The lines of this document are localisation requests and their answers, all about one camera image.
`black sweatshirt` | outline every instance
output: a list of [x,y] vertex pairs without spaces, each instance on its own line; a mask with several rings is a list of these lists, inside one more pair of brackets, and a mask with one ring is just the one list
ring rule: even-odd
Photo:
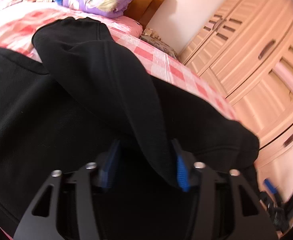
[[94,200],[105,238],[136,239],[141,225],[139,239],[183,238],[194,196],[177,189],[172,138],[215,170],[241,170],[258,192],[257,137],[150,76],[104,24],[57,20],[32,43],[43,63],[0,48],[0,226],[11,236],[52,170],[78,170],[114,139],[125,149],[118,195]]

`silver bolt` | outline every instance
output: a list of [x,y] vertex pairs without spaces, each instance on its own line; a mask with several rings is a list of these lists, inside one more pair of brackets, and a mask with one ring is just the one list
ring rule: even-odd
[[97,164],[96,163],[88,163],[85,168],[87,170],[91,170],[91,169],[95,169],[97,167]]
[[239,176],[240,172],[238,170],[230,170],[230,175],[231,176]]
[[202,163],[202,162],[196,162],[193,164],[194,167],[196,167],[197,169],[203,169],[205,168],[205,163]]
[[55,170],[55,171],[51,172],[52,177],[59,177],[61,175],[62,175],[62,171],[60,171],[60,170]]

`wall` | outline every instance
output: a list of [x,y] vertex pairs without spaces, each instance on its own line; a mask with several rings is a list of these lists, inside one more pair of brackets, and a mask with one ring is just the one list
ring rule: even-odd
[[181,51],[224,0],[165,0],[148,24]]

